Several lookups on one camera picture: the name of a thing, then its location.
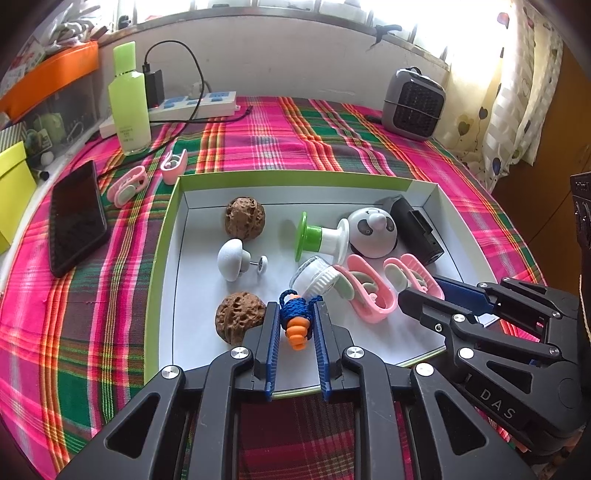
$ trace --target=charger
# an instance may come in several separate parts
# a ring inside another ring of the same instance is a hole
[[[144,63],[142,66],[144,72],[144,82],[146,85],[146,101],[148,108],[153,108],[164,102],[164,82],[162,79],[162,70],[150,71],[150,64]]]

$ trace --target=orange box lid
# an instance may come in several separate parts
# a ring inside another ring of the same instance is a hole
[[[95,41],[69,48],[41,62],[0,99],[0,112],[13,123],[43,100],[99,68]]]

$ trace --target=green bottle cap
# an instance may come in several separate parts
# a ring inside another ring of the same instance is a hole
[[[130,41],[113,49],[115,76],[135,70],[135,42]]]
[[[308,214],[301,213],[300,224],[295,233],[295,261],[299,262],[303,250],[317,252],[322,243],[322,227],[308,225]]]

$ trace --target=gray fan heater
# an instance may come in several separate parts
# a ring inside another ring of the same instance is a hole
[[[399,70],[388,86],[382,125],[389,132],[425,141],[433,135],[444,104],[441,85],[410,69]]]

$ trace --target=smartphone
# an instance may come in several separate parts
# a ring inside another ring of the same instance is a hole
[[[92,161],[53,187],[49,216],[51,273],[63,277],[109,239]]]

